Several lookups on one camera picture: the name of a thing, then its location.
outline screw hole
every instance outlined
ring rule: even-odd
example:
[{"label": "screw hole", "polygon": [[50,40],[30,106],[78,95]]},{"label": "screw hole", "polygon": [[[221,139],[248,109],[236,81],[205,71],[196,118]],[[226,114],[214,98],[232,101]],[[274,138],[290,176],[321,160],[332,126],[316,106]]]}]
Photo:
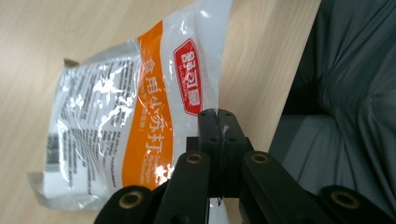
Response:
[{"label": "screw hole", "polygon": [[345,191],[337,190],[331,196],[334,202],[345,208],[357,209],[361,206],[358,199]]},{"label": "screw hole", "polygon": [[253,154],[251,159],[256,163],[266,163],[268,162],[268,158],[262,154]]},{"label": "screw hole", "polygon": [[120,197],[119,205],[124,209],[131,209],[137,207],[143,202],[143,195],[141,192],[135,190],[125,193]]},{"label": "screw hole", "polygon": [[199,154],[191,154],[187,157],[187,162],[196,164],[202,161],[202,156]]}]

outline gray fabric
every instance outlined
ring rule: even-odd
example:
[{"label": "gray fabric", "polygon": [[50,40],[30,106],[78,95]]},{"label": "gray fabric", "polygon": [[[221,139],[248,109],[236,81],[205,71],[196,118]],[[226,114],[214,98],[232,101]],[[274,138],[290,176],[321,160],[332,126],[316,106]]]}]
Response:
[{"label": "gray fabric", "polygon": [[342,184],[396,218],[395,0],[322,0],[270,153],[310,191]]}]

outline white packaging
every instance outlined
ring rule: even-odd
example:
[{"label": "white packaging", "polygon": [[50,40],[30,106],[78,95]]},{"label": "white packaging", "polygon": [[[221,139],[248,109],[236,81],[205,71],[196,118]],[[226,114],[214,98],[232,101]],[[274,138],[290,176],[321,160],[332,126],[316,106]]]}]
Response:
[{"label": "white packaging", "polygon": [[31,175],[52,208],[100,209],[118,189],[171,177],[197,114],[218,108],[233,0],[198,0],[150,31],[62,72],[45,172]]}]

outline wooden surface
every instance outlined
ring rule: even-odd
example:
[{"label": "wooden surface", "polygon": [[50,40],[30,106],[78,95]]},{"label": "wooden surface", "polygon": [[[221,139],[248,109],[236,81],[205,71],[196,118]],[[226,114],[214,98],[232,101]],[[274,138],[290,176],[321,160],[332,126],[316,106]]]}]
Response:
[{"label": "wooden surface", "polygon": [[[145,33],[183,0],[0,0],[0,223],[92,223],[97,212],[37,204],[26,174],[42,171],[63,58],[83,61]],[[318,0],[234,0],[220,107],[268,150]],[[230,220],[240,223],[234,201]]]}]

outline orange label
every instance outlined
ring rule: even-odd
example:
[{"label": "orange label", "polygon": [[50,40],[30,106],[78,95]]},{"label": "orange label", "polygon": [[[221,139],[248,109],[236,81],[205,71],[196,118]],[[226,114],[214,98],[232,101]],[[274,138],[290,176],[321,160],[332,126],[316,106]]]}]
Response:
[{"label": "orange label", "polygon": [[175,52],[175,67],[178,86],[183,100],[184,111],[198,116],[202,110],[202,84],[199,69],[198,50],[190,38],[178,47]]},{"label": "orange label", "polygon": [[173,128],[163,82],[163,23],[138,38],[142,64],[134,120],[122,167],[122,185],[155,189],[171,176]]}]

